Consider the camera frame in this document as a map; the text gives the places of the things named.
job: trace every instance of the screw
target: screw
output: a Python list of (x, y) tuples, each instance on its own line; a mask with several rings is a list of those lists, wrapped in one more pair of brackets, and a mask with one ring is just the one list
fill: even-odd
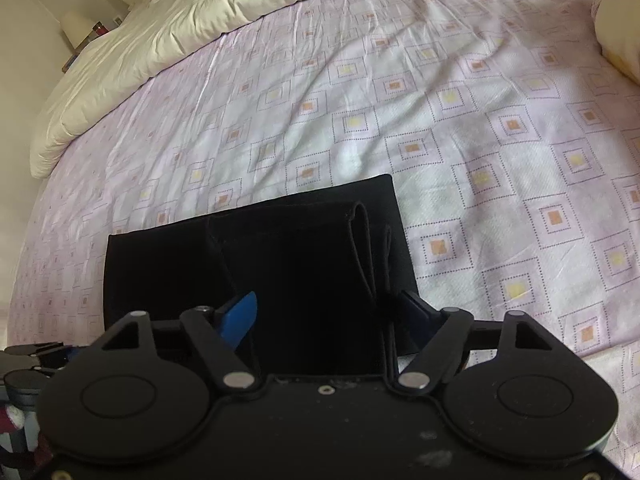
[(230, 372), (222, 378), (229, 388), (244, 390), (255, 383), (255, 377), (248, 372)]
[(335, 388), (328, 384), (323, 384), (318, 388), (318, 393), (320, 395), (333, 395), (335, 393)]
[(66, 471), (54, 471), (51, 473), (51, 480), (74, 480)]
[(398, 383), (405, 388), (412, 390), (421, 390), (429, 384), (431, 379), (427, 374), (422, 372), (405, 372), (398, 377)]

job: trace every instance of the lamp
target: lamp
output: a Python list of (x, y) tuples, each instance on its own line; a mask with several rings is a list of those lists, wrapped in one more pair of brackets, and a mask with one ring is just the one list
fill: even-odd
[(62, 30), (69, 38), (73, 48), (78, 48), (86, 37), (91, 34), (94, 30), (95, 23), (94, 20), (83, 16), (77, 10), (70, 10), (62, 17), (62, 20), (60, 20)]

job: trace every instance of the triangular cutout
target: triangular cutout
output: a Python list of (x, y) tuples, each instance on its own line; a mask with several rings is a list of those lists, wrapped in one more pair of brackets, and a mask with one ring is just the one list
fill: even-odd
[(124, 326), (103, 347), (103, 350), (131, 350), (140, 345), (138, 339), (138, 324), (129, 323)]
[(551, 346), (526, 323), (516, 326), (516, 348), (551, 350)]

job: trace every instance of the pink and white checkered sheet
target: pink and white checkered sheet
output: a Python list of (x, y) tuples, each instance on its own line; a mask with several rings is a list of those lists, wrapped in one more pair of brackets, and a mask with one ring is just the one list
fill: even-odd
[(640, 88), (592, 1), (307, 0), (207, 45), (66, 151), (10, 344), (102, 332), (111, 233), (391, 173), (423, 298), (526, 310), (590, 355), (640, 479)]

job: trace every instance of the black garment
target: black garment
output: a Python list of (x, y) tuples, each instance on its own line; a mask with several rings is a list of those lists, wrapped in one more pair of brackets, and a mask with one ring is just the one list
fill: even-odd
[[(253, 290), (261, 373), (377, 374), (394, 316), (388, 298), (403, 289), (417, 291), (393, 182), (382, 175), (111, 236), (104, 323), (131, 310), (177, 319)], [(404, 332), (396, 340), (410, 349)]]

